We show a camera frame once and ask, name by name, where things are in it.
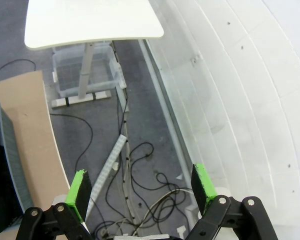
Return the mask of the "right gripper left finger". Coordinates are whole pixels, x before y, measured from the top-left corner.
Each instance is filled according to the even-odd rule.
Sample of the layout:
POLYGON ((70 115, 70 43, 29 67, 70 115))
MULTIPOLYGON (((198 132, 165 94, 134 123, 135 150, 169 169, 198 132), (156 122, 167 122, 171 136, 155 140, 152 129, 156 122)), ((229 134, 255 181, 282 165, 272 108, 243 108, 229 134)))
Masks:
POLYGON ((77 171, 64 202, 51 205, 45 211, 39 207, 25 211, 16 239, 55 240, 65 236, 68 240, 92 240, 92 235, 83 226, 91 191, 88 171, 77 171))

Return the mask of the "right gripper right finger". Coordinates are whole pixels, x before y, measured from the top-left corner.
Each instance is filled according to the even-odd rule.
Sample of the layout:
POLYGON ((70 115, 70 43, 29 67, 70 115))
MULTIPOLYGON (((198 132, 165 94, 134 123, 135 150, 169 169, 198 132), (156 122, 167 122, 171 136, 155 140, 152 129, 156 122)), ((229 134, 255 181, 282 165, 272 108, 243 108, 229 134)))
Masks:
POLYGON ((201 219, 188 240, 212 240, 221 228, 230 228, 239 240, 277 240, 277 234, 262 201, 256 196, 242 201, 218 195, 203 164, 193 164, 191 187, 201 219))

